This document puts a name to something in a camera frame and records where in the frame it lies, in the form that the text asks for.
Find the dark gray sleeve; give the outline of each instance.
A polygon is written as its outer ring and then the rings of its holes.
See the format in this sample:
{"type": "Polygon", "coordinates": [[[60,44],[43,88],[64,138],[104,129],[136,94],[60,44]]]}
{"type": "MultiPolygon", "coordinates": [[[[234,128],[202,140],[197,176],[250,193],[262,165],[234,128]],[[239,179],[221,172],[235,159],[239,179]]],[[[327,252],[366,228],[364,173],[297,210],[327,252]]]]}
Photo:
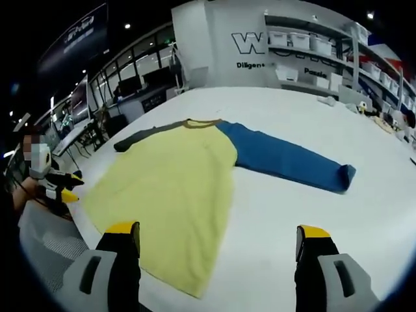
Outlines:
{"type": "Polygon", "coordinates": [[[132,146],[134,143],[144,140],[145,138],[148,138],[151,135],[154,135],[155,133],[175,129],[177,127],[181,127],[182,125],[183,125],[183,121],[180,121],[180,122],[171,123],[169,125],[163,125],[162,127],[153,127],[151,129],[141,130],[129,136],[128,138],[125,138],[124,140],[121,140],[115,143],[114,149],[120,152],[127,151],[130,148],[130,146],[132,146]]]}

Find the table surface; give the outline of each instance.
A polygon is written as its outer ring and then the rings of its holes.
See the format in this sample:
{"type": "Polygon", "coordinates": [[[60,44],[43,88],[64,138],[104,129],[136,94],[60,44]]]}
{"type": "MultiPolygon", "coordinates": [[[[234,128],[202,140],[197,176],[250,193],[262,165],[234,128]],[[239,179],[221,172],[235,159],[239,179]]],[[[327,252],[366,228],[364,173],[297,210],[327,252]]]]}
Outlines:
{"type": "Polygon", "coordinates": [[[73,144],[73,141],[77,140],[77,138],[83,133],[86,129],[87,125],[94,122],[93,120],[83,120],[75,125],[75,127],[69,132],[62,141],[56,146],[53,150],[52,154],[55,156],[62,156],[65,151],[73,144]]]}
{"type": "Polygon", "coordinates": [[[296,227],[321,227],[350,254],[384,299],[415,251],[414,152],[372,120],[316,96],[267,88],[212,88],[186,92],[128,125],[81,165],[73,219],[90,248],[101,235],[82,209],[83,195],[117,158],[113,144],[133,133],[193,118],[222,118],[313,150],[357,174],[346,194],[234,168],[235,191],[226,234],[201,300],[142,271],[139,300],[152,311],[295,311],[296,227]]]}

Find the logo letter w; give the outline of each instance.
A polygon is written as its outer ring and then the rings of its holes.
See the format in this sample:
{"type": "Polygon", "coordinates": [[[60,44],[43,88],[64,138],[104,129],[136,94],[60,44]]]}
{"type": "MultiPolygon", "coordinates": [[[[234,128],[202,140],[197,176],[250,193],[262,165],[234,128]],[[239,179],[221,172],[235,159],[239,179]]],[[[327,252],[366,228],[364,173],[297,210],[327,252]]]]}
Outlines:
{"type": "Polygon", "coordinates": [[[245,36],[241,32],[231,34],[240,54],[265,54],[263,47],[263,33],[257,35],[254,32],[246,32],[245,36]]]}

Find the glass wall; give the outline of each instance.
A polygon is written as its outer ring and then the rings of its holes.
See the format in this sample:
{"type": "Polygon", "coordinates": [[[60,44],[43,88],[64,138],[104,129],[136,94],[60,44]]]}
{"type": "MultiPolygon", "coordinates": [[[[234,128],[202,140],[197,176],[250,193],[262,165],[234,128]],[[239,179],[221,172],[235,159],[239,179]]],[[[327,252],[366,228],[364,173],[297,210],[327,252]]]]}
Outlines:
{"type": "Polygon", "coordinates": [[[120,80],[138,75],[145,86],[143,75],[169,66],[171,43],[174,41],[174,28],[172,25],[167,26],[136,43],[103,68],[90,83],[98,107],[114,97],[120,80]]]}

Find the blue sleeve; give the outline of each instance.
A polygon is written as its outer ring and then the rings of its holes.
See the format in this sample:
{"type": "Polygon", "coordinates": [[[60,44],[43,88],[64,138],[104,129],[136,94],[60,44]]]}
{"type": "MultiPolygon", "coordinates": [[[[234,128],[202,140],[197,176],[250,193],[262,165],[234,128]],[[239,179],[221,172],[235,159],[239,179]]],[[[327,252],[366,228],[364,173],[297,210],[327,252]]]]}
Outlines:
{"type": "Polygon", "coordinates": [[[236,166],[332,192],[348,190],[356,173],[349,164],[342,166],[299,145],[249,130],[239,123],[220,122],[216,126],[237,149],[236,166]]]}

